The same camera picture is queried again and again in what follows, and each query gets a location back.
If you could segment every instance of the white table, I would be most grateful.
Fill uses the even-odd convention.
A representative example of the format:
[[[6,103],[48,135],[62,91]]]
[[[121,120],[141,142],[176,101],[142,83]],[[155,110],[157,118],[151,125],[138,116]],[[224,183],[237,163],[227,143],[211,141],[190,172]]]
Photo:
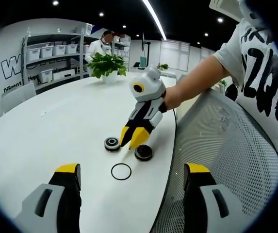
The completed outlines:
[[[175,72],[171,70],[161,70],[161,75],[165,77],[177,79]]]
[[[15,218],[22,201],[48,183],[61,165],[81,164],[81,232],[148,233],[160,208],[175,138],[173,111],[164,114],[147,144],[154,157],[138,161],[125,146],[109,153],[104,140],[120,137],[136,100],[129,73],[107,85],[94,77],[42,93],[0,118],[0,206]],[[167,87],[175,79],[162,77]],[[125,163],[132,175],[115,180],[111,168]]]

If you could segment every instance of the gray mesh panel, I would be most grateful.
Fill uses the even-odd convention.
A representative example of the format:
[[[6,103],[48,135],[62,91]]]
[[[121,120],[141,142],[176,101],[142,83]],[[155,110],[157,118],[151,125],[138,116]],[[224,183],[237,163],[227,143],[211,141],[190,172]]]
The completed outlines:
[[[153,233],[184,229],[183,165],[203,164],[255,216],[278,183],[278,156],[257,123],[236,103],[210,90],[178,123],[163,206]]]

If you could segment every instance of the person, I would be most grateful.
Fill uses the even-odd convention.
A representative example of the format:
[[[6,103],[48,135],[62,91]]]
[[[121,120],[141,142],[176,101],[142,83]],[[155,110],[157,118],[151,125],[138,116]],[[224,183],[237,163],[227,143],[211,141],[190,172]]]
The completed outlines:
[[[256,13],[239,0],[244,18],[219,51],[201,62],[164,98],[168,110],[231,76],[236,102],[263,128],[278,153],[278,49]]]
[[[101,55],[111,55],[112,51],[110,43],[112,43],[112,41],[112,31],[105,31],[99,40],[96,40],[90,44],[88,53],[85,55],[85,60],[90,63],[97,52]]]

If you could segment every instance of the hand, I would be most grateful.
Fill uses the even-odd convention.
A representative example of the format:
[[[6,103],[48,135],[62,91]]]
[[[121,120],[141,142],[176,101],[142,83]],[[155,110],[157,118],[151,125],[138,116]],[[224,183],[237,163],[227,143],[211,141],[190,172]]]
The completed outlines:
[[[182,97],[177,86],[167,88],[164,103],[166,104],[167,110],[177,108],[181,105]]]

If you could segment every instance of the potted plant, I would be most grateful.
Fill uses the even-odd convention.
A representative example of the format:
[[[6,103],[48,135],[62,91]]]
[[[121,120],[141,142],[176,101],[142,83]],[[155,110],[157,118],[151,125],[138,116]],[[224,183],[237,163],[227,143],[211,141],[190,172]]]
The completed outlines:
[[[157,69],[160,69],[160,70],[166,70],[169,68],[169,65],[168,64],[158,64],[157,66]]]
[[[226,87],[226,86],[227,86],[227,82],[226,82],[225,80],[221,80],[221,81],[219,81],[219,83],[220,83],[220,84],[223,84],[223,85],[224,85],[224,87]]]
[[[224,94],[225,93],[225,88],[227,86],[227,82],[225,80],[221,80],[218,82],[218,84],[220,84],[220,90],[221,92]]]
[[[116,55],[101,55],[97,52],[88,67],[93,71],[91,76],[98,79],[102,77],[105,83],[116,81],[118,75],[126,75],[124,60]]]

